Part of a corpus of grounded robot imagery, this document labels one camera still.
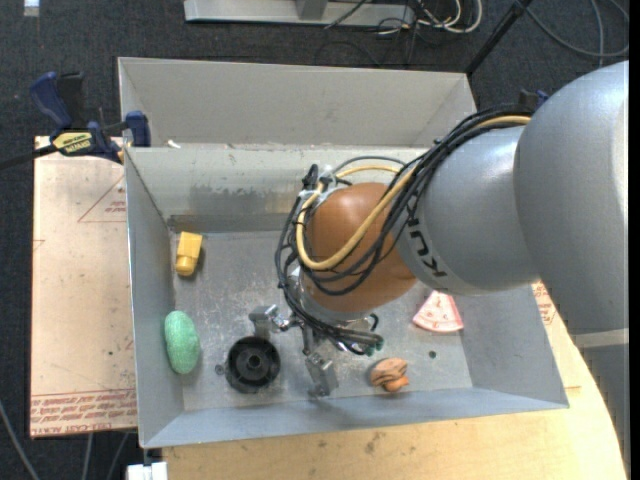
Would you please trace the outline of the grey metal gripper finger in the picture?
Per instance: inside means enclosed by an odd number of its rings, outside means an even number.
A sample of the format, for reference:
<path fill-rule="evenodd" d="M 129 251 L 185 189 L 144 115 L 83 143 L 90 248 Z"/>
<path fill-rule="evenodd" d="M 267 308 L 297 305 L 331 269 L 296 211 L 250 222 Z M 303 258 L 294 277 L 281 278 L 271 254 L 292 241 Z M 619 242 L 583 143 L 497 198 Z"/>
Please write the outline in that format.
<path fill-rule="evenodd" d="M 305 359 L 305 365 L 313 381 L 313 387 L 309 389 L 310 396 L 329 396 L 339 386 L 331 359 L 313 352 Z"/>
<path fill-rule="evenodd" d="M 254 325 L 254 335 L 269 339 L 272 335 L 286 332 L 292 327 L 292 321 L 286 318 L 277 305 L 259 306 L 249 314 Z"/>

